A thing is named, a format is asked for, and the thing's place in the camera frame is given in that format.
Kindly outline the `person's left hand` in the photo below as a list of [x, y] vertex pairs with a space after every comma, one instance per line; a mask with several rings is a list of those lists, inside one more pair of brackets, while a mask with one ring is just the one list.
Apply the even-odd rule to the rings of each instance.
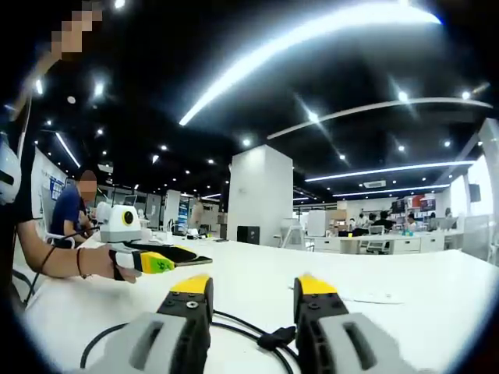
[[103, 245], [94, 249], [77, 250], [77, 269], [81, 277], [98, 275], [114, 281], [136, 282], [140, 274], [135, 270], [123, 269], [115, 265], [110, 258], [111, 247]]

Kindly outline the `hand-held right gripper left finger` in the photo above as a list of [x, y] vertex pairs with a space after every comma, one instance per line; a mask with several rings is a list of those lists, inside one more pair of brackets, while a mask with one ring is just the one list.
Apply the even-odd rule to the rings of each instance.
[[114, 329], [89, 373], [202, 373], [211, 345], [214, 285], [207, 274], [171, 288], [156, 312]]

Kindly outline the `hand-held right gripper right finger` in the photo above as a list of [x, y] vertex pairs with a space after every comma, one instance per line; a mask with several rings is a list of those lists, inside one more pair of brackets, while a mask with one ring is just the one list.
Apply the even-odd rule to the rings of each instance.
[[332, 285], [305, 273], [293, 290], [302, 373], [417, 372], [396, 340], [362, 313], [350, 313]]

